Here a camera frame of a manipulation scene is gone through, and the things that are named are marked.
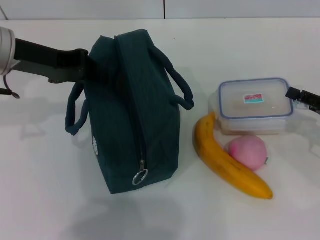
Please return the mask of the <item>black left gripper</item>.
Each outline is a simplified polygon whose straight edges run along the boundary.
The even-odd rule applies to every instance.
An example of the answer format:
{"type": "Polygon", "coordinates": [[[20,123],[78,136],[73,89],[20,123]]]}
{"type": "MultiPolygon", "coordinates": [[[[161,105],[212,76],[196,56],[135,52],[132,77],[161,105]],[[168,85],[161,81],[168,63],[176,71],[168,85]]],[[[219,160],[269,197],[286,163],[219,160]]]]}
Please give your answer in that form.
{"type": "Polygon", "coordinates": [[[86,78],[90,82],[111,79],[110,53],[88,56],[84,49],[64,51],[16,39],[14,59],[19,63],[13,70],[46,77],[52,84],[75,83],[86,78]]]}

